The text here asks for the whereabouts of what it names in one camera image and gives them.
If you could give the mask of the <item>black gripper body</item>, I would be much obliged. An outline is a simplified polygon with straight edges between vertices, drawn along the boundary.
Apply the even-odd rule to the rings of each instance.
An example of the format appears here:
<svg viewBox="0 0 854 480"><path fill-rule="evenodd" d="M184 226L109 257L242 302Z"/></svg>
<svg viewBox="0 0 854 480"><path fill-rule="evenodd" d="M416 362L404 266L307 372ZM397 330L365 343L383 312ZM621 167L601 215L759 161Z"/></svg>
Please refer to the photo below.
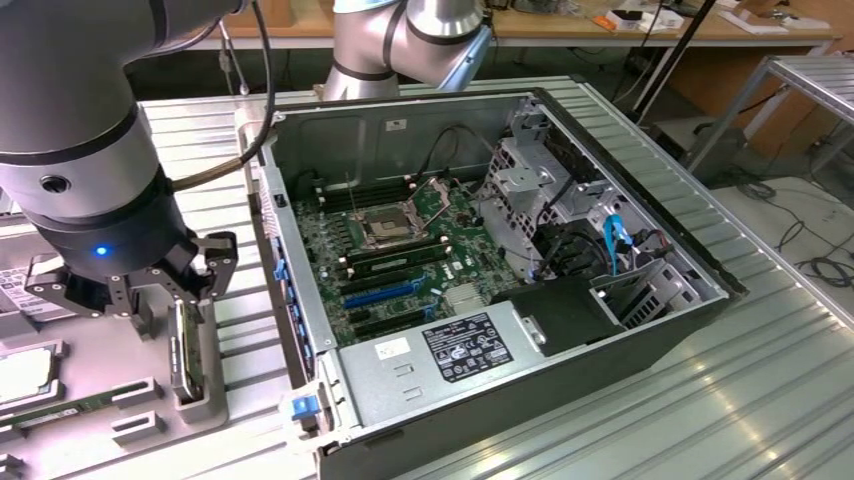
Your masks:
<svg viewBox="0 0 854 480"><path fill-rule="evenodd" d="M134 207L81 219L33 214L30 221L73 271L125 276L129 290L161 286L158 263L190 231L174 207Z"/></svg>

